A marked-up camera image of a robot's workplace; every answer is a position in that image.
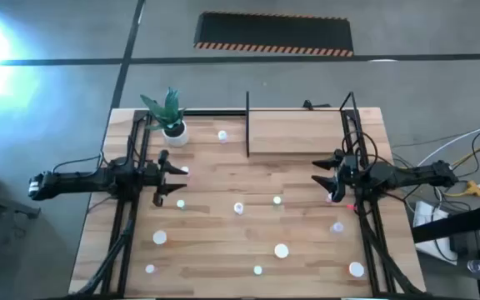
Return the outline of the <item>large orange medicine bottle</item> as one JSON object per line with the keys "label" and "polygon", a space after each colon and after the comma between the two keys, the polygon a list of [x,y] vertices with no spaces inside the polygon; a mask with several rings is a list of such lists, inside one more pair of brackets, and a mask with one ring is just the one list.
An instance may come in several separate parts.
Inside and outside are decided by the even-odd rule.
{"label": "large orange medicine bottle", "polygon": [[350,262],[347,272],[354,278],[361,278],[365,275],[365,268],[360,262]]}

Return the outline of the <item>black cart beam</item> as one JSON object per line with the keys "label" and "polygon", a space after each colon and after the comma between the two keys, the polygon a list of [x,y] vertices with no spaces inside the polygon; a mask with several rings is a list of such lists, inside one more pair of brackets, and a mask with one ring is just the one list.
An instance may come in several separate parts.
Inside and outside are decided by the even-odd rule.
{"label": "black cart beam", "polygon": [[442,218],[412,229],[413,241],[423,243],[480,230],[480,208]]}

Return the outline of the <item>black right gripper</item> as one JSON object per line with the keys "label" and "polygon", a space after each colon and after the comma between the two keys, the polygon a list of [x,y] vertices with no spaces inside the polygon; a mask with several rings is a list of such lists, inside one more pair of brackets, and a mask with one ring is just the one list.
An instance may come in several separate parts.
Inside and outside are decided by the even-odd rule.
{"label": "black right gripper", "polygon": [[346,186],[352,186],[358,181],[360,173],[358,158],[354,154],[346,154],[341,149],[337,149],[331,157],[313,161],[312,164],[325,170],[335,168],[333,177],[311,176],[312,180],[331,193],[334,203],[343,200]]}

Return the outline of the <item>wooden shelf with black frame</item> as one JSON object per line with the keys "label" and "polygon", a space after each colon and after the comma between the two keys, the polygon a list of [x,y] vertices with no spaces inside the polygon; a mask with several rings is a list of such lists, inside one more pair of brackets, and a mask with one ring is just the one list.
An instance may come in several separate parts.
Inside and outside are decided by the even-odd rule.
{"label": "wooden shelf with black frame", "polygon": [[349,92],[339,107],[262,108],[246,102],[247,153],[324,154],[334,148],[353,150],[364,144],[360,113],[354,93]]}

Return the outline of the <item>white power box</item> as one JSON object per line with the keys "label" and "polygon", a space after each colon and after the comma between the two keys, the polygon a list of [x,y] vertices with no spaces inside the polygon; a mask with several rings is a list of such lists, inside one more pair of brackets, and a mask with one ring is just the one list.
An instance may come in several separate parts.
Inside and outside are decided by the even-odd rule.
{"label": "white power box", "polygon": [[[414,208],[412,227],[416,228],[447,217],[447,212],[439,210],[424,201],[417,201]],[[415,247],[419,253],[430,255],[454,266],[458,264],[458,255],[452,250],[448,237],[416,243]]]}

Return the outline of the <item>black hazard-striped floor mat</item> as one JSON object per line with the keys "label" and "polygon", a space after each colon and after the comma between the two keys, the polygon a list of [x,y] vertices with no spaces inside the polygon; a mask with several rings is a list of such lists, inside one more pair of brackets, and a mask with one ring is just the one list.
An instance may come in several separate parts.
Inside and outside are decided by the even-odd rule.
{"label": "black hazard-striped floor mat", "polygon": [[345,17],[207,11],[199,15],[193,46],[199,49],[351,57]]}

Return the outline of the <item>black table clamp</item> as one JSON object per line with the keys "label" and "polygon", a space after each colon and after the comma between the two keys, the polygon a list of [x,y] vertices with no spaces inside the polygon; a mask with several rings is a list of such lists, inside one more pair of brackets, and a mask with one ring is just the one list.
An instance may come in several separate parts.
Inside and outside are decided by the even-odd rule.
{"label": "black table clamp", "polygon": [[303,101],[302,108],[307,109],[308,111],[313,111],[316,108],[330,108],[331,105],[328,103],[324,104],[313,104],[310,100],[306,99]]}

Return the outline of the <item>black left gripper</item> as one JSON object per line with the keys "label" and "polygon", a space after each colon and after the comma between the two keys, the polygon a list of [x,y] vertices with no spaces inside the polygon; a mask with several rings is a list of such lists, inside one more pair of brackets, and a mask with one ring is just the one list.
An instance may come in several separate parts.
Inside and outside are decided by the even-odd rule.
{"label": "black left gripper", "polygon": [[156,161],[147,160],[146,169],[144,171],[143,185],[146,187],[155,187],[152,203],[156,207],[163,205],[163,197],[185,188],[183,183],[166,183],[166,173],[173,175],[187,175],[188,172],[181,168],[174,167],[168,161],[169,151],[161,150]]}

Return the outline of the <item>grey stand leg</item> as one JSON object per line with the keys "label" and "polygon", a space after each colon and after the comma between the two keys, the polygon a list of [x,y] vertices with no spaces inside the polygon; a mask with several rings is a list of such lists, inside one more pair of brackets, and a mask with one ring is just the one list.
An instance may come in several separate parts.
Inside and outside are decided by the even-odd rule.
{"label": "grey stand leg", "polygon": [[39,207],[31,207],[21,202],[9,200],[0,197],[0,208],[12,211],[14,213],[22,213],[27,215],[28,218],[37,218],[41,209]]}

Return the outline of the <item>green artificial plant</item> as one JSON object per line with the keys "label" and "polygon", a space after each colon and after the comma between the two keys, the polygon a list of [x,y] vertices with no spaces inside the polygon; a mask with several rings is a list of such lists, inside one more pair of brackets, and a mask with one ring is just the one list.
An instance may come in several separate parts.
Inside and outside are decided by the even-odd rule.
{"label": "green artificial plant", "polygon": [[185,108],[179,107],[179,91],[177,89],[169,88],[166,93],[164,104],[161,105],[150,97],[141,94],[142,102],[148,108],[152,117],[156,120],[156,125],[149,125],[152,131],[164,130],[171,131],[179,127],[183,122],[183,114]]}

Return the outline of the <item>white plant pot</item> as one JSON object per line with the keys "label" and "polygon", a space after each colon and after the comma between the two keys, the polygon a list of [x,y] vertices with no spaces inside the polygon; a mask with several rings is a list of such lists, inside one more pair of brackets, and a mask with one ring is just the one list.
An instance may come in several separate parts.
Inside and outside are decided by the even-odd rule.
{"label": "white plant pot", "polygon": [[163,129],[162,135],[165,143],[171,147],[182,147],[189,140],[187,124],[184,121],[173,129]]}

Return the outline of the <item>yellow power plug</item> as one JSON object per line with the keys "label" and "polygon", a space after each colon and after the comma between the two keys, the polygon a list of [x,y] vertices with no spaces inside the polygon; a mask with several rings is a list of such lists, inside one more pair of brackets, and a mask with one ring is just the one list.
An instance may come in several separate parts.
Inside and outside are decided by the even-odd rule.
{"label": "yellow power plug", "polygon": [[480,197],[480,186],[475,181],[467,181],[466,189],[459,193],[444,193],[445,197],[459,198],[465,196]]}

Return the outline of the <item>black aluminium rig frame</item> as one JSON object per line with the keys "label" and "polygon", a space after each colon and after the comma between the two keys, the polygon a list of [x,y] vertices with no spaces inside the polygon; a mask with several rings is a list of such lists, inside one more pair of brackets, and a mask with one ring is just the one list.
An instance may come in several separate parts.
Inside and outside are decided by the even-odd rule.
{"label": "black aluminium rig frame", "polygon": [[[111,292],[125,298],[339,298],[398,290],[378,255],[364,247],[358,216],[347,208],[353,195],[326,203],[326,191],[311,179],[321,173],[313,161],[330,152],[249,154],[245,110],[195,110],[185,120],[188,143],[171,148],[170,159],[189,167],[187,176],[177,177],[187,186],[162,207],[153,205],[151,188],[142,191],[126,276],[115,264]],[[225,143],[218,140],[221,130]],[[184,209],[177,207],[180,199]],[[242,215],[235,203],[243,204]],[[342,233],[331,232],[336,222]],[[163,245],[153,242],[157,230],[167,233]],[[289,249],[284,259],[274,255],[279,243]],[[364,266],[363,277],[348,273],[351,262]],[[146,273],[148,264],[157,271]]]}

